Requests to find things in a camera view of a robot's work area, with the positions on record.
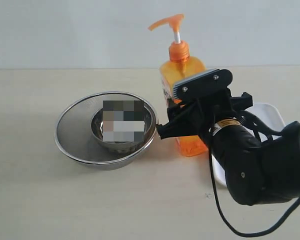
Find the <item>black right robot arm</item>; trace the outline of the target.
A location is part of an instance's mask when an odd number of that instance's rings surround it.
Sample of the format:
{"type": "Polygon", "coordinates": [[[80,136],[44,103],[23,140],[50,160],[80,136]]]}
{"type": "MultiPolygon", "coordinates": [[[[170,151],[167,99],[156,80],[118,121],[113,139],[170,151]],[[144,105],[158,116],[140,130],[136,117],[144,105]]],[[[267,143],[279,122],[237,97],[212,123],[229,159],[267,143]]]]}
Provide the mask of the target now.
{"type": "Polygon", "coordinates": [[[300,122],[276,131],[248,111],[252,103],[248,93],[220,90],[169,107],[168,123],[156,129],[161,139],[198,136],[240,205],[300,198],[300,122]]]}

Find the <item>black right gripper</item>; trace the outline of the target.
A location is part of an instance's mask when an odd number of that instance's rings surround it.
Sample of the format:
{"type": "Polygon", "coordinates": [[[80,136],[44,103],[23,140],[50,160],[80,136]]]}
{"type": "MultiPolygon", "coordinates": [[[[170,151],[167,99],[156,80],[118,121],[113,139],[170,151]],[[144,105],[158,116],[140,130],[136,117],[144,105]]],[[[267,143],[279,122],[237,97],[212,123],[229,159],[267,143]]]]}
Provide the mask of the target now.
{"type": "Polygon", "coordinates": [[[188,101],[172,102],[167,108],[168,122],[156,124],[161,139],[198,136],[207,146],[227,149],[240,137],[238,111],[253,106],[253,96],[243,92],[232,96],[230,89],[188,101]]]}

